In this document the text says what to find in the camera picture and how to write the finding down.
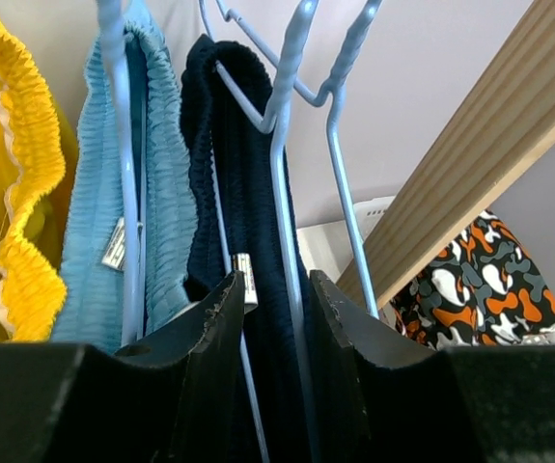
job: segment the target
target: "care label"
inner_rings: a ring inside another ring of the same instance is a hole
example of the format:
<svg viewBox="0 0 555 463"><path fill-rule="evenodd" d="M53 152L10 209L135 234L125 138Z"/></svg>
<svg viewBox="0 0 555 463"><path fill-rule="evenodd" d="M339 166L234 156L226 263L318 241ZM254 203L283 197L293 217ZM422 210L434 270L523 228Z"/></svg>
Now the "care label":
<svg viewBox="0 0 555 463"><path fill-rule="evenodd" d="M142 227L142 224L138 223L138 236L142 232ZM121 272L125 270L125 219L123 217L114 227L101 263Z"/></svg>
<svg viewBox="0 0 555 463"><path fill-rule="evenodd" d="M258 293L254 282L254 272L251 268L251 258L248 254L235 254L232 256L232 267L244 274L245 313L250 313L258 307Z"/></svg>

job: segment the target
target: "patterned cloth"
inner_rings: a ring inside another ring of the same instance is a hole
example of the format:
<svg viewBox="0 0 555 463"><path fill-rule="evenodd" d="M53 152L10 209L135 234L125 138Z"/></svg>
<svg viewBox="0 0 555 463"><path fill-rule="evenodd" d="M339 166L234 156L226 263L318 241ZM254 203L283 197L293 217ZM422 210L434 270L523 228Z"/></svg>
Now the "patterned cloth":
<svg viewBox="0 0 555 463"><path fill-rule="evenodd" d="M555 332L555 297L507 226L482 212L391 301L396 329L432 349Z"/></svg>

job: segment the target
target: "yellow towel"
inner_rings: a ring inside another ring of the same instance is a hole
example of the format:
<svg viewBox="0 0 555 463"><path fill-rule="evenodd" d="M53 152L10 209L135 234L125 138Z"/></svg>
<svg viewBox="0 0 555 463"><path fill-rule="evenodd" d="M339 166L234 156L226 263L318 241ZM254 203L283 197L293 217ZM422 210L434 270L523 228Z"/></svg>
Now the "yellow towel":
<svg viewBox="0 0 555 463"><path fill-rule="evenodd" d="M0 22L0 340L46 340L63 307L57 267L76 163L69 124Z"/></svg>

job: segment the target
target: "white wall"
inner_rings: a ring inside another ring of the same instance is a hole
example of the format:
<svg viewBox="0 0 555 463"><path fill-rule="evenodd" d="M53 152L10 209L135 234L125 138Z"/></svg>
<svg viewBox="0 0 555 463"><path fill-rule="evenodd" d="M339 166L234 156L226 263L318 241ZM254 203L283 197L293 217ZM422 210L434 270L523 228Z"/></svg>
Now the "white wall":
<svg viewBox="0 0 555 463"><path fill-rule="evenodd" d="M250 43L210 17L220 39ZM175 69L203 31L196 0L147 0ZM279 50L297 0L230 0ZM316 89L363 0L322 0L301 67ZM348 79L342 148L355 201L397 193L531 0L385 0ZM94 0L0 0L0 17L34 53L73 123L85 95L82 65L96 34ZM324 139L326 109L294 102L289 162L299 226L340 218ZM555 291L555 148L496 204Z"/></svg>

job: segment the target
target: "wood grain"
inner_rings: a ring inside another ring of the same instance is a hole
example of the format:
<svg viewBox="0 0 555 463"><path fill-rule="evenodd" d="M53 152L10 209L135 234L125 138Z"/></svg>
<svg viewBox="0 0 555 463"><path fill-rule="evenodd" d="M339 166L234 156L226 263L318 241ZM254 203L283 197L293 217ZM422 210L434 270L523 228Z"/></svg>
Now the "wood grain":
<svg viewBox="0 0 555 463"><path fill-rule="evenodd" d="M535 0L365 244L382 307L555 143L555 0ZM354 261L338 286L364 304Z"/></svg>

